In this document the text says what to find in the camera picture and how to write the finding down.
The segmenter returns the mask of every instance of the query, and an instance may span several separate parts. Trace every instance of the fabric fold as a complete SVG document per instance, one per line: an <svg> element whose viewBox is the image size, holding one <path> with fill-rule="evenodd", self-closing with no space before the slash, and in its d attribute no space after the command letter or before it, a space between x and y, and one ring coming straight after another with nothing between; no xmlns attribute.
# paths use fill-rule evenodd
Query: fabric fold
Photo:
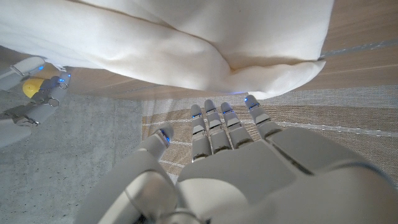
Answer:
<svg viewBox="0 0 398 224"><path fill-rule="evenodd" d="M316 61L333 1L280 8L288 2L2 1L0 45L54 65L103 68L195 90L255 91L259 99L270 98L309 82L325 64ZM312 11L309 6L317 10L314 15L293 22ZM278 11L278 19L288 19L264 23ZM275 23L281 30L272 34Z"/></svg>

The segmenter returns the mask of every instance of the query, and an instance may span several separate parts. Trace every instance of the white stripe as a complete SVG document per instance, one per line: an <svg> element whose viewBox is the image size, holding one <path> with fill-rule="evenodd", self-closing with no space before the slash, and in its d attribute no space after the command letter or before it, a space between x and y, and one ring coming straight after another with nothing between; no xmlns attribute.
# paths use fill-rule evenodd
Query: white stripe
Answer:
<svg viewBox="0 0 398 224"><path fill-rule="evenodd" d="M156 123L150 124L142 124L143 126L152 126L152 125L160 125L166 122L170 123L177 123L177 122L191 122L190 119L179 119L179 120L170 120L170 121L160 121ZM242 123L244 124L254 124L253 120L249 119L242 119ZM383 137L393 137L398 138L397 132L392 131L381 131L381 130L370 130L370 129L363 129L363 128L348 128L348 127L341 127L341 126L330 126L330 125L323 125L323 124L302 124L302 123L292 123L287 121L275 121L278 125L283 127L299 127L299 128L308 128L308 129L317 129L322 131L338 131L339 133L355 133L355 134L366 134L370 136L383 136Z"/></svg>
<svg viewBox="0 0 398 224"><path fill-rule="evenodd" d="M169 162L169 161L163 161L163 160L160 160L159 162L163 162L163 163L170 164L173 166L178 166L178 167L185 167L184 165L176 164L175 162Z"/></svg>
<svg viewBox="0 0 398 224"><path fill-rule="evenodd" d="M179 142L179 141L170 141L171 144L181 144L184 146L192 146L192 143L188 143L188 142Z"/></svg>

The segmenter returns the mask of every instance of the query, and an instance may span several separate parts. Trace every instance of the robot finger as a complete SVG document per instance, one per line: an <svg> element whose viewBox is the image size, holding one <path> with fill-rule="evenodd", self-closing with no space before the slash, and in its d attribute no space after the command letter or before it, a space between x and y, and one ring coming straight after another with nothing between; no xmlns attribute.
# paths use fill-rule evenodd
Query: robot finger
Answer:
<svg viewBox="0 0 398 224"><path fill-rule="evenodd" d="M165 150L170 146L173 136L173 127L169 123L165 123L159 126L145 141L142 141L137 148L146 149L159 161Z"/></svg>
<svg viewBox="0 0 398 224"><path fill-rule="evenodd" d="M243 127L231 105L229 105L227 102L224 102L221 104L221 110L224 115L225 123L228 127L229 136L231 137L233 147L238 149L248 142L253 142L253 139L250 137L250 134L246 128Z"/></svg>
<svg viewBox="0 0 398 224"><path fill-rule="evenodd" d="M205 158L211 153L211 146L206 134L205 121L202 118L202 113L199 105L192 105L192 162Z"/></svg>
<svg viewBox="0 0 398 224"><path fill-rule="evenodd" d="M59 77L53 77L47 82L43 82L41 91L33 95L37 105L34 105L25 115L35 121L37 124L43 123L51 114L53 114L60 102L67 94L67 88L70 81L70 74L62 72Z"/></svg>
<svg viewBox="0 0 398 224"><path fill-rule="evenodd" d="M207 123L209 125L213 154L216 154L223 149L232 149L225 130L223 129L223 125L221 123L220 116L218 115L216 106L211 100L205 101L205 110Z"/></svg>
<svg viewBox="0 0 398 224"><path fill-rule="evenodd" d="M244 99L244 103L246 104L249 113L254 120L254 124L257 126L257 130L261 138L265 139L271 134L281 131L279 125L271 121L271 117L266 114L266 111L263 107L261 107L260 103L254 96L248 95Z"/></svg>

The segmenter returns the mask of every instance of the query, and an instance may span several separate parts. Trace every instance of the white fabric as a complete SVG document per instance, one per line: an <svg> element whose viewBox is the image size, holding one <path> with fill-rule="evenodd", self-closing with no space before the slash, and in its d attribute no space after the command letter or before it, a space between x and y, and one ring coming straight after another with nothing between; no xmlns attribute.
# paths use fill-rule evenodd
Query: white fabric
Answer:
<svg viewBox="0 0 398 224"><path fill-rule="evenodd" d="M259 99L309 82L333 0L1 0L0 45L55 65Z"/></svg>

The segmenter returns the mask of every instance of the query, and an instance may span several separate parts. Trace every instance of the robotic hand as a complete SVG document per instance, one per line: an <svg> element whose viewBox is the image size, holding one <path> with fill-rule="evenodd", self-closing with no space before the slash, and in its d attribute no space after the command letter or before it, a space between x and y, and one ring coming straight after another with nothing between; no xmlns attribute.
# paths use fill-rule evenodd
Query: robotic hand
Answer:
<svg viewBox="0 0 398 224"><path fill-rule="evenodd" d="M192 156L174 185L157 162L161 126L88 194L75 223L398 223L398 193L377 167L307 129L280 127L251 95L253 141L228 103L193 105Z"/></svg>
<svg viewBox="0 0 398 224"><path fill-rule="evenodd" d="M9 90L44 68L44 60L30 57L0 72L0 89ZM70 74L44 80L32 96L34 102L20 105L0 114L0 147L20 141L31 134L31 127L43 123L58 108L67 93Z"/></svg>

